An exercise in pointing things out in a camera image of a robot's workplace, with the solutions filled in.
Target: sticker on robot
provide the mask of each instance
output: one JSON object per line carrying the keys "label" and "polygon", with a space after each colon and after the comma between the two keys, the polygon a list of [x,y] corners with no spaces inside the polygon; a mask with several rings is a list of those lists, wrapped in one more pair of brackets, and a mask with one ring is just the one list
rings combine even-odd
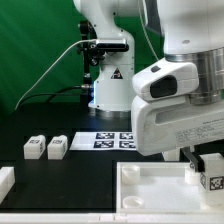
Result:
{"label": "sticker on robot", "polygon": [[111,79],[123,79],[120,70],[117,68],[112,75]]}
{"label": "sticker on robot", "polygon": [[135,149],[134,141],[120,141],[119,148],[121,149]]}
{"label": "sticker on robot", "polygon": [[120,133],[120,139],[133,139],[133,134],[132,133]]}
{"label": "sticker on robot", "polygon": [[94,149],[109,149],[114,147],[114,141],[96,141]]}
{"label": "sticker on robot", "polygon": [[96,139],[114,139],[114,133],[96,133]]}

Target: black table surface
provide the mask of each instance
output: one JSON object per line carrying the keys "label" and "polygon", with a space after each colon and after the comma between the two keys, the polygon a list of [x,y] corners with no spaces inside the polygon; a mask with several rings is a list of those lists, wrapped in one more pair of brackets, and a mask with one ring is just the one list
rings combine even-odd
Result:
{"label": "black table surface", "polygon": [[131,131],[130,119],[92,116],[75,103],[32,103],[0,125],[0,166],[15,167],[16,184],[0,212],[86,213],[116,211],[116,165],[126,161],[162,161],[137,151],[67,151],[63,160],[24,160],[23,145],[31,136],[66,135],[77,131]]}

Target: small white cube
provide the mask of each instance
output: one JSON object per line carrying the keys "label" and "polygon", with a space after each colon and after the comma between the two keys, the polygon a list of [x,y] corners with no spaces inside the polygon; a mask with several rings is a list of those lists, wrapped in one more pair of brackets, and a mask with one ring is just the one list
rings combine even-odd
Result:
{"label": "small white cube", "polygon": [[24,145],[25,159],[39,159],[46,148],[46,138],[43,135],[33,136]]}
{"label": "small white cube", "polygon": [[2,167],[0,170],[0,204],[14,184],[14,167]]}
{"label": "small white cube", "polygon": [[54,137],[47,146],[48,159],[62,160],[68,150],[68,139],[61,135]]}

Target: white block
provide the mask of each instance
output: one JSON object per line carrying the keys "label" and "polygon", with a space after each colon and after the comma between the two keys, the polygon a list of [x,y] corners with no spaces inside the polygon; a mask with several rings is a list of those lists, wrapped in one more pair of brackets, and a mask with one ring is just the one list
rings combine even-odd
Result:
{"label": "white block", "polygon": [[24,145],[25,159],[39,159],[46,148],[46,138],[43,135],[33,136]]}
{"label": "white block", "polygon": [[67,137],[64,135],[54,137],[47,147],[48,159],[62,160],[67,150]]}
{"label": "white block", "polygon": [[202,155],[205,172],[200,174],[202,207],[224,208],[224,158],[220,154]]}
{"label": "white block", "polygon": [[0,204],[15,183],[14,167],[2,167],[0,170]]}

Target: warning sticker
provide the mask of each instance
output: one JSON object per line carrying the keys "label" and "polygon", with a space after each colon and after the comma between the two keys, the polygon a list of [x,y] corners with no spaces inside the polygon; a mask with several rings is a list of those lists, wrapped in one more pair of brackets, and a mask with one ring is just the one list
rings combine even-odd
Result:
{"label": "warning sticker", "polygon": [[117,68],[112,75],[111,79],[123,79],[120,70]]}

